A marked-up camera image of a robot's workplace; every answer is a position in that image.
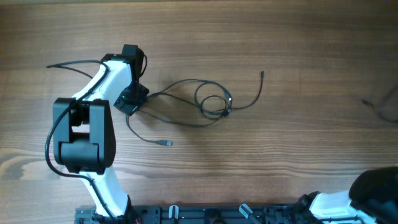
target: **wooden table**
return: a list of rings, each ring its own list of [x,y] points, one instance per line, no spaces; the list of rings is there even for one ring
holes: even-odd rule
[[[44,161],[53,102],[88,79],[45,66],[101,59],[123,44],[148,55],[141,83],[151,92],[183,78],[209,79],[241,106],[255,97],[265,72],[259,101],[209,128],[142,113],[131,118],[143,137],[171,139],[172,147],[139,140],[113,109],[114,166],[134,205],[294,202],[315,190],[348,189],[363,171],[393,166],[397,126],[377,119],[361,99],[377,102],[398,81],[398,5],[332,2],[0,7],[0,222],[72,223],[75,208],[93,205],[80,180],[58,177]],[[76,68],[96,73],[98,66]],[[171,93],[192,100],[196,86]],[[205,87],[199,97],[214,93],[220,91]],[[206,122],[168,98],[146,110]]]

